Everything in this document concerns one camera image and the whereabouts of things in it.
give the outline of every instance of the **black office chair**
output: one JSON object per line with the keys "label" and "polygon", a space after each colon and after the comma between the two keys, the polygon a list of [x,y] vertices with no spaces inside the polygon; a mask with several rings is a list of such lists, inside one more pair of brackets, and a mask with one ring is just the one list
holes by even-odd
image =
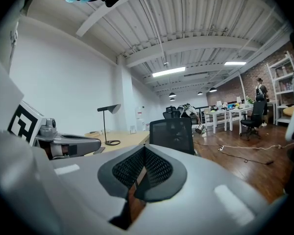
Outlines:
{"label": "black office chair", "polygon": [[162,115],[165,119],[179,118],[181,116],[181,112],[180,111],[163,112]]}
{"label": "black office chair", "polygon": [[150,123],[149,143],[195,155],[192,122],[189,118],[171,118]]}
{"label": "black office chair", "polygon": [[170,106],[166,108],[166,112],[172,112],[172,111],[176,111],[176,107],[175,106]]}
{"label": "black office chair", "polygon": [[247,140],[249,140],[250,135],[256,135],[259,139],[261,138],[255,128],[258,128],[262,123],[262,115],[265,108],[265,101],[254,102],[253,112],[251,114],[251,119],[241,120],[241,124],[247,126],[247,131],[240,133],[240,136],[243,134],[247,135]]}

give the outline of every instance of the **white shelving unit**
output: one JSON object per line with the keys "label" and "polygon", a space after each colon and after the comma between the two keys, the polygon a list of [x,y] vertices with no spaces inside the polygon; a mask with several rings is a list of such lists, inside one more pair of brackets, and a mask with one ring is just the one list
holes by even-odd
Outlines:
{"label": "white shelving unit", "polygon": [[283,76],[278,76],[277,74],[277,68],[283,68],[285,65],[290,63],[292,65],[293,71],[294,71],[294,59],[290,55],[290,53],[287,51],[285,54],[285,58],[281,59],[280,61],[276,62],[273,65],[268,65],[267,63],[267,68],[271,77],[272,85],[273,85],[273,90],[274,90],[274,97],[275,97],[275,102],[276,102],[276,122],[275,124],[278,125],[278,123],[290,123],[290,117],[284,117],[282,115],[283,109],[287,108],[286,105],[282,105],[282,96],[283,94],[286,93],[293,93],[293,89],[288,88],[288,90],[281,90],[281,87],[279,85],[280,81],[283,81],[284,79],[291,78],[293,76],[293,72],[290,72],[288,74],[285,74],[285,69],[283,70],[284,75]]}

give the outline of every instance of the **white wall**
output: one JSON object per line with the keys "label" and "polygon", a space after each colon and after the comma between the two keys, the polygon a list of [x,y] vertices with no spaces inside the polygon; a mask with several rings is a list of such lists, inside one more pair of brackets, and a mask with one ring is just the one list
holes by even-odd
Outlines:
{"label": "white wall", "polygon": [[165,111],[166,107],[171,105],[177,108],[179,105],[186,103],[190,103],[190,105],[193,107],[207,106],[208,103],[206,94],[204,93],[203,95],[197,95],[197,93],[197,91],[175,92],[175,101],[170,101],[171,97],[169,97],[169,95],[162,95],[160,96],[161,107],[163,111]]}
{"label": "white wall", "polygon": [[132,126],[136,126],[131,69],[126,67],[125,58],[121,55],[118,56],[117,63],[113,72],[116,88],[114,97],[121,107],[116,115],[116,126],[117,130],[130,131]]}
{"label": "white wall", "polygon": [[143,119],[145,123],[163,119],[160,97],[153,93],[144,84],[132,78],[134,107],[142,107]]}
{"label": "white wall", "polygon": [[[18,28],[10,77],[24,101],[47,118],[59,132],[84,135],[103,129],[98,107],[114,104],[114,67],[79,41],[22,19]],[[106,128],[115,128],[115,115],[106,113]]]}

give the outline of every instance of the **fluorescent light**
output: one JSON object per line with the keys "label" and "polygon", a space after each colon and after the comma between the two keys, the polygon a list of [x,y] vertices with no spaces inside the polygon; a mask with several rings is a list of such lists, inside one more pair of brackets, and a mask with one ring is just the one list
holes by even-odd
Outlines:
{"label": "fluorescent light", "polygon": [[164,70],[164,71],[161,71],[161,72],[156,72],[156,73],[153,73],[152,76],[153,77],[163,76],[163,75],[168,75],[168,74],[171,74],[171,73],[176,73],[176,72],[181,72],[181,71],[185,71],[185,67],[180,67],[180,68],[176,68],[176,69]]}
{"label": "fluorescent light", "polygon": [[246,62],[225,62],[224,65],[245,65]]}

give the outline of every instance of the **white ceiling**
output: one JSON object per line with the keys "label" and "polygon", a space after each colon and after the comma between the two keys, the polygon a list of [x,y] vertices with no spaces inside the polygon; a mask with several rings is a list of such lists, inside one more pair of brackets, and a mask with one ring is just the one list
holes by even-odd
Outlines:
{"label": "white ceiling", "polygon": [[159,40],[143,0],[66,3],[34,0],[29,16],[84,41],[109,62],[126,58],[132,74],[160,94],[206,90],[233,73],[227,60],[253,60],[277,40],[285,19],[272,0],[148,0],[169,69],[186,71],[153,78],[164,67]]}

